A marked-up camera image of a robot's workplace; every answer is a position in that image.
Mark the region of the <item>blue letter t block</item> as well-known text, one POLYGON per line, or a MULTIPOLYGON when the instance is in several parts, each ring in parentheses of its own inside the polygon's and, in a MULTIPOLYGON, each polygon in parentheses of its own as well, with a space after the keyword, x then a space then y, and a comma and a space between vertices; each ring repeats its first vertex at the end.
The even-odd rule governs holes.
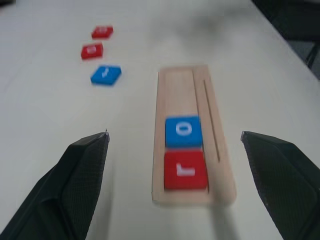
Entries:
POLYGON ((101 65, 90 77, 93 84, 112 86, 121 76, 122 70, 119 66, 101 65))

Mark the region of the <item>red letter o block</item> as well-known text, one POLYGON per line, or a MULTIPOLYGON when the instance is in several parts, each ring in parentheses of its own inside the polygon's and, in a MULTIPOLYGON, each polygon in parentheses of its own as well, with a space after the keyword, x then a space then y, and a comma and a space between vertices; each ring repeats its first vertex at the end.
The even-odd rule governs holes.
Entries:
POLYGON ((101 42, 84 45, 81 50, 81 58, 83 60, 101 58, 103 56, 103 52, 104 47, 101 42))

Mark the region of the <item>red letter r block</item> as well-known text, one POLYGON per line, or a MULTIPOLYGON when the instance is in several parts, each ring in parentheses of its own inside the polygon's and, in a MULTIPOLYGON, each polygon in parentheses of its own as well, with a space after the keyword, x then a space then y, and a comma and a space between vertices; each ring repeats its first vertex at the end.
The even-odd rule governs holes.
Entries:
POLYGON ((163 183, 166 190, 204 190, 208 174, 201 150, 168 151, 164 154, 163 183))

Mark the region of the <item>red letter b block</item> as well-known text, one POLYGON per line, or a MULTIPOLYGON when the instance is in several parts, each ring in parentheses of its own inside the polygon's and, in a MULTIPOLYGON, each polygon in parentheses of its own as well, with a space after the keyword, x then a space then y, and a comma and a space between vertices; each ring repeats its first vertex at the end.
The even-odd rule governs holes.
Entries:
POLYGON ((92 39, 108 39, 114 32, 112 25, 98 25, 91 33, 92 39))

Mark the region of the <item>light wooden letter tray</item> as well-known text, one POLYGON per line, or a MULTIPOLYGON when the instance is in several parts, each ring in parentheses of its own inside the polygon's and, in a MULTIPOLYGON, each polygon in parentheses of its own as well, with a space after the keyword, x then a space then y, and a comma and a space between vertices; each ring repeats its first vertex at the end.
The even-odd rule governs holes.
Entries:
POLYGON ((152 199, 162 205, 231 205, 237 197, 227 143, 217 106, 209 68, 206 65, 166 67, 158 73, 152 199), (174 116, 199 116, 202 146, 168 148, 165 121, 174 116), (208 185, 206 189, 166 190, 164 155, 170 151, 196 151, 204 154, 208 185))

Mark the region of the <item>blue letter o block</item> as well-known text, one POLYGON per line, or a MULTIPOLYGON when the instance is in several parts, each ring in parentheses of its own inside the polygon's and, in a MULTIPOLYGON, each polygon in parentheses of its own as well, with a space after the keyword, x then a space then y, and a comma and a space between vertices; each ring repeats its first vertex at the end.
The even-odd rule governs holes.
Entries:
POLYGON ((203 145, 201 121, 198 115, 180 115, 165 120, 167 148, 198 148, 203 145))

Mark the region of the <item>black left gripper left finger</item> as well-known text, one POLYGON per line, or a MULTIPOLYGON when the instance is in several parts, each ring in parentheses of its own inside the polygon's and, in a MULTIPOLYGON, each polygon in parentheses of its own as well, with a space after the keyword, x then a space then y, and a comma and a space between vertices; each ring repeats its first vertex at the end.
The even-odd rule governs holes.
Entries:
POLYGON ((107 131, 72 143, 32 188, 0 240, 85 240, 101 191, 107 131))

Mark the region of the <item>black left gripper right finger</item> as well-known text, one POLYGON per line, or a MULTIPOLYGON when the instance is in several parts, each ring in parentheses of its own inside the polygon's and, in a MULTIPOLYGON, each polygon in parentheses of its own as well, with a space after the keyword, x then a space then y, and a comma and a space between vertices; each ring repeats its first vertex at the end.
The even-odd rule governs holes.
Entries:
POLYGON ((320 168, 296 145, 243 131, 258 195, 283 240, 320 240, 320 168))

